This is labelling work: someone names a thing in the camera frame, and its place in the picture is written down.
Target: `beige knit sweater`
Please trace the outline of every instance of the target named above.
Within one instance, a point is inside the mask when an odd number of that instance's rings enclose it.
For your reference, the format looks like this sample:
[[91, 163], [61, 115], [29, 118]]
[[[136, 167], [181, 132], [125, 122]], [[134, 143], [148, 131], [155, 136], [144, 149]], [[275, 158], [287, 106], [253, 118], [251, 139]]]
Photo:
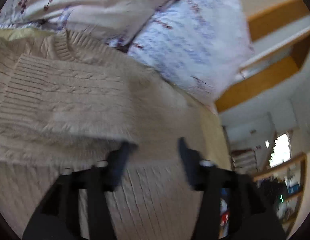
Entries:
[[205, 152], [198, 109], [127, 55], [75, 32], [0, 40], [0, 210], [19, 236], [62, 167], [88, 168], [129, 140], [139, 149], [107, 196], [118, 239], [189, 239], [199, 194], [180, 136]]

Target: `sweater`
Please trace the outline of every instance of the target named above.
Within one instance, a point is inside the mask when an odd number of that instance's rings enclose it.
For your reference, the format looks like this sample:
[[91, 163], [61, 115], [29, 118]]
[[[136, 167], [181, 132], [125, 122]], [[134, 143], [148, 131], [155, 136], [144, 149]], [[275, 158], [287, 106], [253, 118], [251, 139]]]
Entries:
[[[128, 140], [138, 150], [107, 194], [118, 239], [189, 239], [200, 195], [177, 139], [205, 152], [198, 111], [154, 70], [81, 33], [0, 39], [0, 211], [21, 236], [62, 168], [89, 168]], [[80, 203], [88, 237], [84, 192]]]

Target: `window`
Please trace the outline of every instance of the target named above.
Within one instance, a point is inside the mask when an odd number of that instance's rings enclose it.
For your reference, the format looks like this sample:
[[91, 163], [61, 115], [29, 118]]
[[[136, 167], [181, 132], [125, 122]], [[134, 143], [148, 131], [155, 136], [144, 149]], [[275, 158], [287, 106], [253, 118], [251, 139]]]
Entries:
[[270, 167], [277, 166], [290, 159], [289, 137], [284, 133], [275, 140], [275, 147], [273, 148], [270, 159]]

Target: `bright window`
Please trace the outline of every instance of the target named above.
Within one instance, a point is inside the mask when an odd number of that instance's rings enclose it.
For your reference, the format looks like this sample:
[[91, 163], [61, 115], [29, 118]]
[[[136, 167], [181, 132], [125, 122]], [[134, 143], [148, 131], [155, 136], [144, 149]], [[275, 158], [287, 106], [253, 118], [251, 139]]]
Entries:
[[275, 141], [275, 147], [273, 148], [273, 153], [271, 154], [270, 166], [274, 167], [290, 159], [291, 154], [289, 149], [289, 138], [287, 134], [284, 133]]

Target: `cable knit pattern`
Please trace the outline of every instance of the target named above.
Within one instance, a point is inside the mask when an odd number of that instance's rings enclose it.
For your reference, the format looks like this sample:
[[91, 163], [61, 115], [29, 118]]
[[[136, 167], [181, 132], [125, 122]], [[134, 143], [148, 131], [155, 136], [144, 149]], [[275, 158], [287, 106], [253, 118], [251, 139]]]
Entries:
[[[0, 40], [0, 211], [19, 236], [61, 168], [89, 168], [127, 139], [139, 149], [107, 194], [118, 239], [189, 239], [200, 194], [180, 136], [205, 152], [194, 101], [121, 52], [76, 32]], [[88, 238], [85, 205], [81, 192]]]

